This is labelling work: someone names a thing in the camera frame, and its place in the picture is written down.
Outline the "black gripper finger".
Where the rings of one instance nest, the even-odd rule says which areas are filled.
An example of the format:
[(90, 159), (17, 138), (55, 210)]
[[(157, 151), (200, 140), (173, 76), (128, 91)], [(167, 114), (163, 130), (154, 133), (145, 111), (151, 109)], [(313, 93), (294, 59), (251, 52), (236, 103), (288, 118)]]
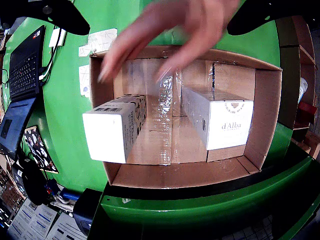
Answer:
[(246, 0), (227, 25), (232, 36), (247, 34), (273, 20), (302, 16), (311, 30), (320, 28), (318, 0)]
[(9, 29), (17, 18), (28, 17), (51, 23), (69, 33), (85, 36), (90, 25), (70, 0), (2, 0), (0, 28)]

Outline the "person's right hand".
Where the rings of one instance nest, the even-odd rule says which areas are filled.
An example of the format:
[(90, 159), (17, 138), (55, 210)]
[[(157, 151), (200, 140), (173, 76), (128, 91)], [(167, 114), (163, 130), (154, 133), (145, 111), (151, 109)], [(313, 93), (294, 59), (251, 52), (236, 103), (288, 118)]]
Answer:
[(105, 54), (98, 81), (107, 83), (119, 73), (123, 63), (136, 57), (154, 38), (176, 26), (187, 41), (158, 69), (155, 81), (184, 69), (214, 47), (237, 11), (238, 0), (159, 0), (150, 3), (136, 20), (123, 30)]

